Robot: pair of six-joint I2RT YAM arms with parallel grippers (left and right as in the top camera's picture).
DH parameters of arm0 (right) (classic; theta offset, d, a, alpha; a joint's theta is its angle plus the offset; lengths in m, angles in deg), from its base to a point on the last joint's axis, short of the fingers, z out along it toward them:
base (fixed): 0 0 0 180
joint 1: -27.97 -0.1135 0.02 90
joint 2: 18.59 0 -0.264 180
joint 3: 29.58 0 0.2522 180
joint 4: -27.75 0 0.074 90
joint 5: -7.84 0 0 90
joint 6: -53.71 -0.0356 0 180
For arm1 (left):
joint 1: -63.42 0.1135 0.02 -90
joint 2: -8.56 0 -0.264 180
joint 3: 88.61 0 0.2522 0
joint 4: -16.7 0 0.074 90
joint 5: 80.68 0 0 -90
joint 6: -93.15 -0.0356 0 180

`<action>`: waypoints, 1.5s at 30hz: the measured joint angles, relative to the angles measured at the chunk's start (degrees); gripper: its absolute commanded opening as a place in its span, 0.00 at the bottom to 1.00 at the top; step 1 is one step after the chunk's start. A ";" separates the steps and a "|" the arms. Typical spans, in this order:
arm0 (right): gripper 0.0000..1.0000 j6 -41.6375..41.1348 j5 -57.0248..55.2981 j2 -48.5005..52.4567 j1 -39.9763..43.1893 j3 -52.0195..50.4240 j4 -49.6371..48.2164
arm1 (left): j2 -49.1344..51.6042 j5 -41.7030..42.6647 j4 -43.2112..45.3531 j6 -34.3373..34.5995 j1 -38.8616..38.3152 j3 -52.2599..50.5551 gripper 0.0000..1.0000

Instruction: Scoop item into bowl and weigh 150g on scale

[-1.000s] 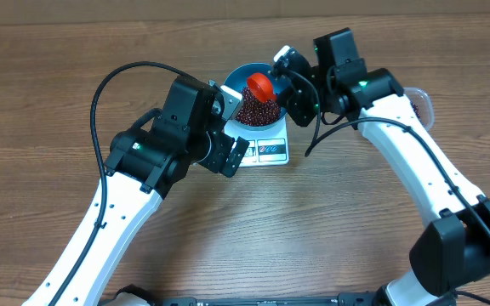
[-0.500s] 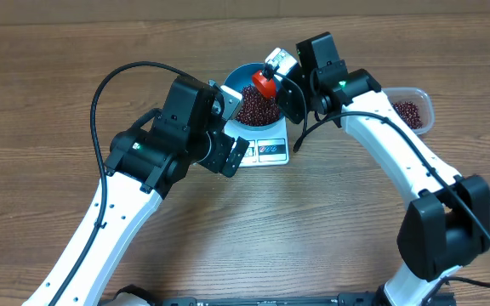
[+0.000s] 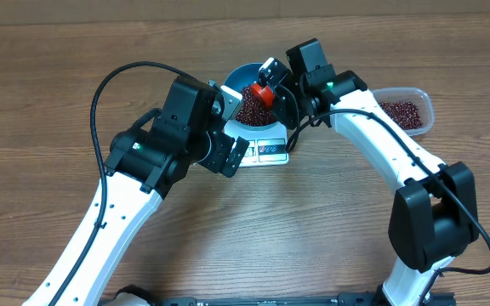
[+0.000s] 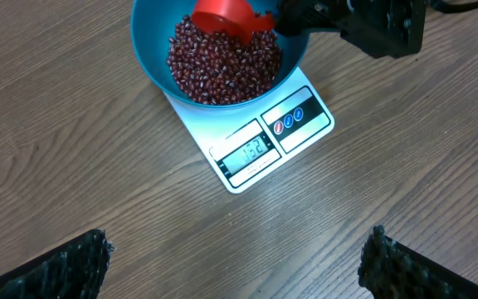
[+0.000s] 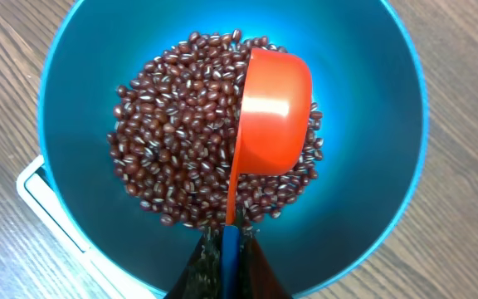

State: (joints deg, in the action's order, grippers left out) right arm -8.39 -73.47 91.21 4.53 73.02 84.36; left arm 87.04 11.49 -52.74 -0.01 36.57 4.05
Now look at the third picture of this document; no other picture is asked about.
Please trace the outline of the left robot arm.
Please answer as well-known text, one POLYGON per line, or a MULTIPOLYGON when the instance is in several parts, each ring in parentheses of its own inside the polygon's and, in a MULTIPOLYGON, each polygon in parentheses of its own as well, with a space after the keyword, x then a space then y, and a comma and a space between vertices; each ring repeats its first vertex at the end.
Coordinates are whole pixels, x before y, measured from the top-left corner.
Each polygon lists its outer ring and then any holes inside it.
POLYGON ((223 133, 232 115, 212 105, 166 105, 117 134, 109 156, 97 159, 100 184, 83 221, 26 304, 97 304, 136 233, 191 164, 235 174, 248 142, 223 133))

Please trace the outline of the red measuring scoop blue handle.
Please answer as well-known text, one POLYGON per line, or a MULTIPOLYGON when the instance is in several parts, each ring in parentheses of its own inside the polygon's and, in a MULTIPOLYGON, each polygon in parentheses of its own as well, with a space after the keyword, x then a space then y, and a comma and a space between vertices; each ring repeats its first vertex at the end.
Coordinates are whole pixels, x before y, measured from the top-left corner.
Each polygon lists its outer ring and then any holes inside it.
POLYGON ((253 83, 251 85, 251 92, 255 97, 262 101, 262 104, 266 109, 271 109, 273 107, 275 94, 269 86, 262 87, 258 83, 253 83))

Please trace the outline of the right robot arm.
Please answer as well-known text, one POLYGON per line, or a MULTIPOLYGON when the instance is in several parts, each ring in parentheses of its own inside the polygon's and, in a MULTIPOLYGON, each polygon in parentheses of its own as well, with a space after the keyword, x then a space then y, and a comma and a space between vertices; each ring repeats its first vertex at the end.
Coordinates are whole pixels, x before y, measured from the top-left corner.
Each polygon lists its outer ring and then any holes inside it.
POLYGON ((453 294, 430 289, 479 236, 476 185, 462 162, 447 165, 411 139, 382 110, 353 71, 335 72, 313 38, 259 68, 262 98, 276 119, 300 133, 322 123, 346 137, 394 194, 388 234, 397 260, 371 305, 454 305, 453 294))

